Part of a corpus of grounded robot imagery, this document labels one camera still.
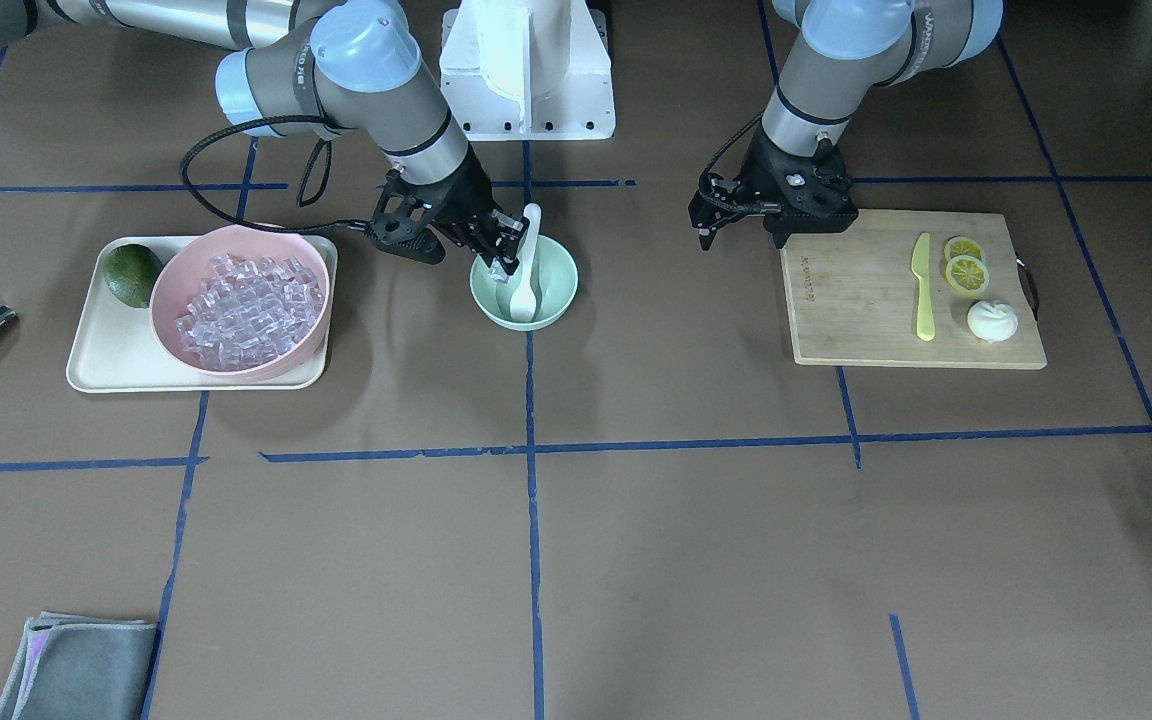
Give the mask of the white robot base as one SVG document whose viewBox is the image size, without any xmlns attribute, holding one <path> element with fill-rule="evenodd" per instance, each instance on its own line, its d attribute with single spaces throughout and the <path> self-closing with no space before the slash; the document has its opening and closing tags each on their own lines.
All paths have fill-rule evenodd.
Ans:
<svg viewBox="0 0 1152 720">
<path fill-rule="evenodd" d="M 616 132 L 607 13 L 594 1 L 462 1 L 439 77 L 468 141 L 607 141 Z"/>
</svg>

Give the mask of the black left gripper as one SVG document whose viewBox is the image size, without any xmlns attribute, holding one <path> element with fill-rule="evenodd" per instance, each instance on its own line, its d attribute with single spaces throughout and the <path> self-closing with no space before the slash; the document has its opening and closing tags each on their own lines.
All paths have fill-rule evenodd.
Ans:
<svg viewBox="0 0 1152 720">
<path fill-rule="evenodd" d="M 761 219 L 776 249 L 791 234 L 842 233 L 859 218 L 844 156 L 828 138 L 818 141 L 809 156 L 791 156 L 759 129 L 736 177 L 719 176 L 714 164 L 744 135 L 736 132 L 710 158 L 687 206 L 702 250 L 710 250 L 719 229 L 748 217 Z"/>
</svg>

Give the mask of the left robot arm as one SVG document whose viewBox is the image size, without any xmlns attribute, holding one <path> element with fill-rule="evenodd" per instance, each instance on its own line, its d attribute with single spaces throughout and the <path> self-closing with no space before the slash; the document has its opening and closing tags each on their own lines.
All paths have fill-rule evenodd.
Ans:
<svg viewBox="0 0 1152 720">
<path fill-rule="evenodd" d="M 987 50 L 1001 1 L 776 1 L 797 28 L 768 104 L 737 132 L 733 179 L 705 167 L 687 211 L 703 250 L 718 232 L 761 220 L 776 249 L 795 234 L 846 232 L 858 219 L 840 141 L 872 88 L 954 67 Z"/>
</svg>

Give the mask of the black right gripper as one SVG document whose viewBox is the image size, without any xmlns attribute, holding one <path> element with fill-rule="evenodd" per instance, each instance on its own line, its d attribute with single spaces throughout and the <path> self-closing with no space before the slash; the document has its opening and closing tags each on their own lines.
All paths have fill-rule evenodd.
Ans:
<svg viewBox="0 0 1152 720">
<path fill-rule="evenodd" d="M 391 169 L 364 236 L 376 249 L 419 263 L 445 259 L 442 240 L 477 256 L 488 279 L 511 279 L 530 225 L 505 213 L 479 160 L 462 161 L 431 184 L 407 181 Z"/>
</svg>

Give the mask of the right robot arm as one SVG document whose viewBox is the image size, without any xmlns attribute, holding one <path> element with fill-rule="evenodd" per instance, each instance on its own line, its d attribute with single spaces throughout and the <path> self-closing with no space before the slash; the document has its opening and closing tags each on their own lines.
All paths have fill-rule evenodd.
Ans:
<svg viewBox="0 0 1152 720">
<path fill-rule="evenodd" d="M 397 1 L 0 1 L 0 47 L 50 26 L 122 26 L 225 51 L 215 71 L 230 135 L 314 135 L 312 161 L 362 131 L 391 164 L 376 210 L 340 219 L 376 249 L 426 264 L 445 243 L 498 281 L 529 222 L 505 213 Z"/>
</svg>

